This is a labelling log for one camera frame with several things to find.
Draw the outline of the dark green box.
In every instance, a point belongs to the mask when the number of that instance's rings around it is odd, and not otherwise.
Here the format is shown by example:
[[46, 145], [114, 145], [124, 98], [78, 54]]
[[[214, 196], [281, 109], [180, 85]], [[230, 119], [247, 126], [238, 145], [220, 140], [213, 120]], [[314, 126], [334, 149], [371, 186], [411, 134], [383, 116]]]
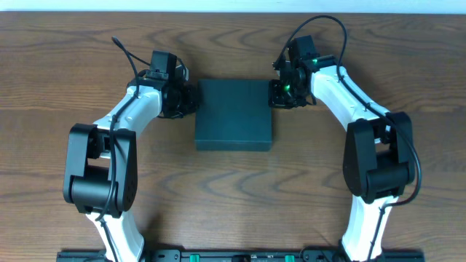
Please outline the dark green box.
[[195, 117], [198, 151], [269, 151], [272, 109], [269, 82], [259, 79], [200, 79]]

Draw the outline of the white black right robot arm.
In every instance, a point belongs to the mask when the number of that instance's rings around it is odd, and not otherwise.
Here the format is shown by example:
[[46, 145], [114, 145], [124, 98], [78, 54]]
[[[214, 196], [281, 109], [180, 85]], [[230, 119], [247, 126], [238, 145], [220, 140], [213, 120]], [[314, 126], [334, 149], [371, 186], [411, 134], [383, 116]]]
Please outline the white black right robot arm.
[[292, 109], [323, 102], [346, 132], [342, 171], [352, 194], [347, 230], [332, 261], [388, 261], [382, 235], [392, 208], [414, 181], [416, 158], [407, 114], [367, 96], [333, 55], [320, 55], [311, 36], [290, 38], [273, 64], [269, 106]]

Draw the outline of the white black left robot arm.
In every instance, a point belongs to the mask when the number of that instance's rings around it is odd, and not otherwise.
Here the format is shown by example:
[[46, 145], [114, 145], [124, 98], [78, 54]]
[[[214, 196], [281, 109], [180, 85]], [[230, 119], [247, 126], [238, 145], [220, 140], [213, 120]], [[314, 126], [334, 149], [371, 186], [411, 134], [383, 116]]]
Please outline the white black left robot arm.
[[63, 198], [97, 227], [105, 248], [72, 253], [73, 261], [139, 261], [144, 238], [131, 207], [138, 187], [137, 139], [156, 118], [180, 119], [199, 105], [198, 89], [184, 80], [133, 79], [123, 99], [93, 124], [75, 124], [68, 136]]

